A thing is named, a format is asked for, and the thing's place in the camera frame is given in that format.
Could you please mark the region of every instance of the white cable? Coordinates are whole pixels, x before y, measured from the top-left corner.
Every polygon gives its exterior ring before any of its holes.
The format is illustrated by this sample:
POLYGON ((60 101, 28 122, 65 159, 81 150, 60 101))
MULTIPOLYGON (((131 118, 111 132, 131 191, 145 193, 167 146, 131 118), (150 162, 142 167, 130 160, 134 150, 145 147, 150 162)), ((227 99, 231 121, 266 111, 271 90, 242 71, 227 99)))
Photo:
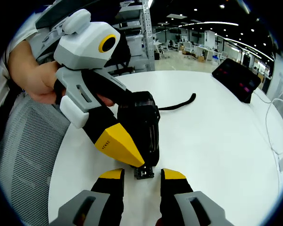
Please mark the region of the white cable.
POLYGON ((254 94, 256 94, 256 95, 257 95, 257 97, 259 97, 259 99, 260 99, 260 100, 262 100, 264 103, 266 103, 266 104, 270 104, 270 103, 272 103, 271 101, 267 102, 267 101, 263 100, 263 99, 259 96, 259 94, 258 94, 258 93, 254 92, 254 94))
POLYGON ((265 116, 265 125, 266 125, 267 137, 268 137, 268 141, 269 141, 269 144, 270 144, 270 148, 271 148, 277 155, 281 155, 281 154, 283 154, 283 151, 282 151, 281 153, 278 153, 278 152, 273 148, 272 143, 271 143, 271 141, 270 141, 270 137, 269 137, 269 133, 268 133, 268 128, 267 128, 267 115, 268 115, 268 111, 269 111, 271 105, 272 105, 272 104, 274 103, 274 101, 276 101, 276 100, 283 102, 282 99, 275 98, 275 99, 273 99, 273 101, 269 104, 269 107, 268 107, 268 109, 267 109, 266 116, 265 116))

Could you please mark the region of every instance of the shelving unit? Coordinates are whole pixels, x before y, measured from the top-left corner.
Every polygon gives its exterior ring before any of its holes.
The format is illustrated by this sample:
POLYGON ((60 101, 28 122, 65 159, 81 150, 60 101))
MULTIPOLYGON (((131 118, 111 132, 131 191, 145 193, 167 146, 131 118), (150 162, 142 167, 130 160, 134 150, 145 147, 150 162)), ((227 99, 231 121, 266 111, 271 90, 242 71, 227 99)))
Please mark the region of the shelving unit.
MULTIPOLYGON (((150 9, 148 7, 148 0, 139 0, 142 5, 122 7, 115 19, 114 27, 118 28, 120 23, 128 23, 139 21, 140 25, 128 25, 121 27, 119 30, 124 31, 126 36, 133 34, 143 35, 142 43, 144 45, 143 52, 140 56, 132 56, 128 67, 133 67, 134 71, 154 71, 154 46, 152 36, 152 25, 150 17, 150 9)), ((117 70, 116 65, 106 67, 108 72, 117 70)))

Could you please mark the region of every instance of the white round table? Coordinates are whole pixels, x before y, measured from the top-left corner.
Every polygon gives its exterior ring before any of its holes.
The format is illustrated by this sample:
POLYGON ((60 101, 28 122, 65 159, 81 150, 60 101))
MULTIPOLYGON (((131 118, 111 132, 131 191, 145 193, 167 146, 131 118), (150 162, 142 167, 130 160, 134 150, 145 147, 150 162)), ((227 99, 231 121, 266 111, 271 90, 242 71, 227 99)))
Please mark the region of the white round table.
MULTIPOLYGON (((90 190, 108 170, 125 169, 122 226, 154 226, 161 217, 160 169, 183 173, 225 210, 236 226, 260 224, 278 196, 278 171, 265 128, 268 105, 256 95, 240 102, 209 73, 156 71, 120 76, 131 91, 148 90, 159 107, 193 103, 160 112, 160 159, 153 179, 136 180, 128 165, 98 151, 83 129, 70 125, 54 165, 49 191, 49 222, 82 190, 90 190)), ((255 91, 262 98, 262 91, 255 91)), ((117 106, 111 108, 116 113, 117 106)), ((283 148, 283 120, 272 107, 268 126, 274 147, 283 148)))

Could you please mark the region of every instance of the black tablet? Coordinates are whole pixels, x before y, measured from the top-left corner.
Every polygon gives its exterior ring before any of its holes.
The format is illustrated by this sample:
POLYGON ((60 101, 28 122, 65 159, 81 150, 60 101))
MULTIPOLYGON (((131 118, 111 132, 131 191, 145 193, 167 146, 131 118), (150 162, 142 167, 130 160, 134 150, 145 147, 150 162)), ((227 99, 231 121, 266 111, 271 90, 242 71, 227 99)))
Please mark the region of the black tablet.
POLYGON ((227 87, 240 101, 249 104, 252 92, 259 86, 261 79, 247 67, 226 59, 212 75, 227 87))

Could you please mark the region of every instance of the human hand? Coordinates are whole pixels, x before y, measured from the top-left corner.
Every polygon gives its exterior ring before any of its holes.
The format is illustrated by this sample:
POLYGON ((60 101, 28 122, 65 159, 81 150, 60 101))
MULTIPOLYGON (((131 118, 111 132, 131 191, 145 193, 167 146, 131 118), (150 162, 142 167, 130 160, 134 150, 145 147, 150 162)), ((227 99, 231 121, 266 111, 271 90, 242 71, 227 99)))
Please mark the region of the human hand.
MULTIPOLYGON (((30 85, 25 90, 33 100, 45 104, 54 104, 56 102, 57 96, 53 87, 57 80, 55 74, 60 67, 56 61, 53 61, 38 65, 29 72, 29 77, 33 79, 33 82, 30 82, 30 85)), ((105 105, 114 105, 110 99, 100 94, 98 94, 98 97, 105 105)))

